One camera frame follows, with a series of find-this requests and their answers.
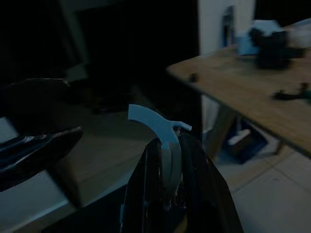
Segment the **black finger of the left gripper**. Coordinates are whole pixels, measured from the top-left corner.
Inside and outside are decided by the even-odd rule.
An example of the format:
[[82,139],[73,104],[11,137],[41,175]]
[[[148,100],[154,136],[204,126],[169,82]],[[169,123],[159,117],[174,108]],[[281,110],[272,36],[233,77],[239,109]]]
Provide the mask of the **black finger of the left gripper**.
[[69,88],[64,79],[25,79],[0,87],[0,115],[8,117],[19,134],[56,130],[53,107]]
[[0,190],[10,189],[64,158],[83,135],[82,127],[22,135],[0,144]]

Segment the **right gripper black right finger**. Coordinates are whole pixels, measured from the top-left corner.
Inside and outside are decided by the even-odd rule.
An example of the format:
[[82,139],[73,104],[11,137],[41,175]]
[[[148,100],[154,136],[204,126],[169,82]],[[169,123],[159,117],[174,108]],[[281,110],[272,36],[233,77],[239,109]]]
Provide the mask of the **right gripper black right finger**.
[[227,182],[204,151],[202,143],[192,135],[182,133],[181,154],[187,232],[243,232]]

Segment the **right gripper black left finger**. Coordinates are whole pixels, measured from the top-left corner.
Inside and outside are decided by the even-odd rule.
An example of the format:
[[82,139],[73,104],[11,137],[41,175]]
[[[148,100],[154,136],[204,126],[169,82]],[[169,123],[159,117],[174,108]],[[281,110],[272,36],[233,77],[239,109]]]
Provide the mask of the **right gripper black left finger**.
[[161,143],[154,139],[146,145],[127,184],[120,232],[165,232],[163,194]]

